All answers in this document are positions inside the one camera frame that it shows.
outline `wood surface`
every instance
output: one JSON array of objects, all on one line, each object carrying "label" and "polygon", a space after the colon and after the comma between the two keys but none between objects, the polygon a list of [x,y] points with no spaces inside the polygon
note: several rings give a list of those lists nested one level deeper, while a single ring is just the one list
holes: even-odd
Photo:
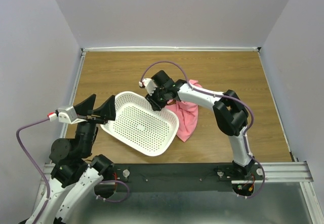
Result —
[{"label": "wood surface", "polygon": [[[153,62],[170,60],[179,63],[190,79],[204,88],[236,91],[254,111],[255,123],[249,130],[250,147],[262,162],[291,161],[284,134],[274,107],[266,78],[256,52],[87,52],[74,104],[97,94],[95,107],[111,95],[133,91],[146,95],[138,81]],[[184,79],[181,71],[170,64],[153,66],[146,74],[159,70],[175,80]],[[71,125],[67,137],[74,137]],[[177,137],[160,156],[148,157],[99,129],[93,156],[103,154],[115,163],[195,163],[232,161],[228,137],[218,129],[214,113],[199,107],[198,124],[191,138]]]}]

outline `wall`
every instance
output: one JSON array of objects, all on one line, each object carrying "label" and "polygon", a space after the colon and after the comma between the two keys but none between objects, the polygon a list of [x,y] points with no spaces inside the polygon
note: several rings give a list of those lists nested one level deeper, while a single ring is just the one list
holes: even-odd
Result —
[{"label": "wall", "polygon": [[82,48],[261,46],[288,0],[56,0]]},{"label": "wall", "polygon": [[[80,50],[55,0],[0,0],[0,24],[0,223],[12,224],[30,217],[40,180],[15,131],[67,103]],[[43,165],[58,125],[21,136]]]},{"label": "wall", "polygon": [[324,0],[289,0],[261,58],[290,147],[307,160],[324,210]]}]

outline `fabric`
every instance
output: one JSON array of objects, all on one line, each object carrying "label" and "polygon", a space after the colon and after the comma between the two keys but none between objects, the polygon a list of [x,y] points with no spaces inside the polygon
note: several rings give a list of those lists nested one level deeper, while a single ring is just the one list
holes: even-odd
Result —
[{"label": "fabric", "polygon": [[[189,80],[189,83],[194,86],[201,87],[196,80]],[[198,105],[190,102],[179,102],[167,105],[167,109],[173,111],[179,118],[179,129],[177,136],[185,142],[196,129],[198,122]]]}]

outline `plastic basket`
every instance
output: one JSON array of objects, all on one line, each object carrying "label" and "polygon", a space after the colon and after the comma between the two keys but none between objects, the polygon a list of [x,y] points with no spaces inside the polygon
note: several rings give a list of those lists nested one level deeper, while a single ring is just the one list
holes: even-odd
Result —
[{"label": "plastic basket", "polygon": [[115,107],[116,120],[101,125],[102,129],[147,156],[165,152],[178,131],[175,113],[166,108],[153,111],[150,103],[136,93],[116,95]]}]

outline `gray floor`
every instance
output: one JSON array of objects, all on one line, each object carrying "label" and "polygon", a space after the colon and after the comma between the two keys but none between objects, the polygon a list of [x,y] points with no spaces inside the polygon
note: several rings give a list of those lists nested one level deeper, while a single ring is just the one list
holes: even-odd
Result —
[{"label": "gray floor", "polygon": [[69,224],[305,224],[312,223],[300,185],[266,184],[253,199],[229,192],[132,193],[123,203],[103,203],[90,194]]}]

